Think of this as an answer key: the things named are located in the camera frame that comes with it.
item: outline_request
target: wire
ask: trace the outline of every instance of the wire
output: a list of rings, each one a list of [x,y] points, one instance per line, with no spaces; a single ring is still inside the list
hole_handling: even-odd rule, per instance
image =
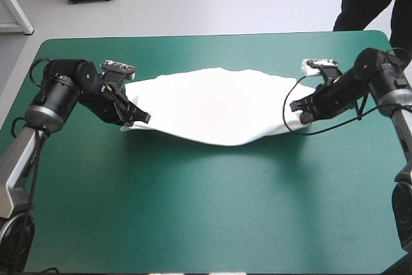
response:
[[[46,275],[46,274],[48,274],[51,270],[52,270],[54,273],[56,273],[57,275],[60,275],[60,271],[58,270],[57,267],[50,267],[49,269],[42,270],[41,272],[38,273],[38,275]]]
[[[38,64],[40,64],[40,63],[42,63],[42,62],[44,62],[44,61],[48,61],[48,62],[50,63],[50,60],[49,60],[48,58],[40,58],[40,59],[37,59],[36,61],[34,61],[34,62],[32,63],[32,65],[30,66],[29,70],[28,70],[28,77],[29,77],[30,81],[31,81],[34,85],[36,85],[37,87],[40,87],[40,88],[42,88],[41,85],[40,85],[39,83],[37,83],[37,82],[35,81],[35,79],[33,78],[33,69],[34,69]]]
[[[12,132],[12,136],[14,138],[17,138],[17,135],[15,135],[15,133],[14,133],[14,129],[15,129],[16,122],[18,122],[19,120],[25,120],[27,122],[30,122],[26,117],[16,117],[15,119],[13,119],[11,132]]]
[[[37,175],[39,174],[39,162],[40,162],[40,153],[41,153],[41,138],[40,138],[40,133],[39,133],[39,129],[35,128],[33,126],[33,124],[30,124],[30,121],[28,119],[26,119],[25,117],[17,117],[16,119],[13,120],[12,123],[12,135],[13,137],[16,137],[14,129],[15,129],[15,124],[18,120],[25,120],[27,121],[27,123],[29,123],[29,125],[31,127],[33,127],[33,129],[35,130],[35,153],[34,153],[34,171],[33,171],[33,177],[32,177],[32,186],[30,188],[30,193],[29,193],[29,197],[28,197],[28,202],[27,202],[27,209],[26,212],[24,214],[24,221],[23,221],[23,226],[21,228],[21,232],[19,235],[19,241],[17,242],[17,250],[16,250],[16,256],[15,256],[15,260],[13,263],[13,267],[12,267],[12,271],[11,271],[11,275],[15,274],[15,270],[17,268],[17,263],[19,262],[19,253],[21,250],[21,246],[23,245],[23,236],[24,236],[24,230],[25,227],[27,226],[28,223],[28,219],[30,216],[30,211],[33,207],[33,201],[34,201],[34,192],[35,192],[35,186],[37,183]],[[46,275],[47,273],[49,273],[50,271],[54,271],[57,275],[60,275],[60,272],[57,268],[55,267],[51,267],[49,269],[43,270],[39,273],[39,275]]]
[[[40,144],[41,144],[41,141],[40,141],[39,130],[35,129],[35,159],[34,159],[34,172],[33,172],[33,178],[32,178],[32,186],[30,188],[30,194],[28,196],[27,209],[26,209],[26,213],[24,214],[24,221],[23,221],[23,226],[21,228],[21,232],[19,236],[19,242],[17,243],[16,257],[15,257],[15,261],[14,261],[13,268],[12,268],[12,275],[15,273],[17,262],[19,261],[19,253],[20,253],[21,245],[23,244],[24,229],[27,226],[27,221],[30,215],[30,210],[33,205],[34,191],[35,191],[35,186],[37,183],[37,174],[39,172],[39,157],[40,157],[40,151],[41,151]]]
[[[370,110],[366,111],[365,113],[362,113],[362,114],[360,114],[360,115],[357,115],[356,117],[353,117],[352,119],[348,119],[347,121],[341,122],[340,124],[334,125],[334,126],[332,126],[332,127],[328,127],[328,128],[326,128],[326,129],[322,129],[322,130],[314,131],[314,132],[309,132],[309,133],[297,132],[297,131],[293,130],[293,129],[286,123],[286,119],[285,119],[285,106],[286,106],[286,101],[287,101],[287,99],[289,98],[289,95],[291,94],[291,92],[293,92],[293,90],[296,88],[296,86],[297,86],[304,78],[305,78],[305,77],[301,77],[299,80],[297,80],[297,82],[296,82],[296,84],[294,85],[294,87],[292,87],[292,89],[288,92],[288,94],[286,95],[285,101],[283,102],[283,108],[282,108],[283,124],[286,126],[286,128],[287,128],[290,132],[292,132],[292,133],[294,133],[294,134],[296,134],[296,135],[304,135],[304,136],[318,135],[318,134],[320,134],[320,133],[324,133],[324,132],[327,132],[327,131],[330,131],[330,130],[333,130],[333,129],[342,127],[342,126],[344,126],[344,125],[347,125],[347,124],[349,124],[350,122],[354,122],[355,120],[359,120],[360,118],[365,117],[366,115],[372,113],[373,111],[376,111],[377,109],[383,108],[383,107],[385,107],[385,106],[396,106],[396,107],[398,107],[398,108],[400,108],[400,109],[404,109],[404,110],[412,113],[412,106],[404,106],[404,105],[401,105],[401,104],[380,104],[380,105],[378,105],[378,106],[375,106],[374,108],[371,108]]]
[[[389,53],[392,51],[402,51],[405,53],[406,57],[404,59],[401,59],[403,62],[400,67],[403,67],[403,69],[406,68],[406,66],[412,61],[412,53],[409,53],[405,48],[390,48],[385,52],[386,57],[388,58],[388,61],[393,64],[394,66],[399,66],[398,64],[394,63],[390,57],[388,57]]]

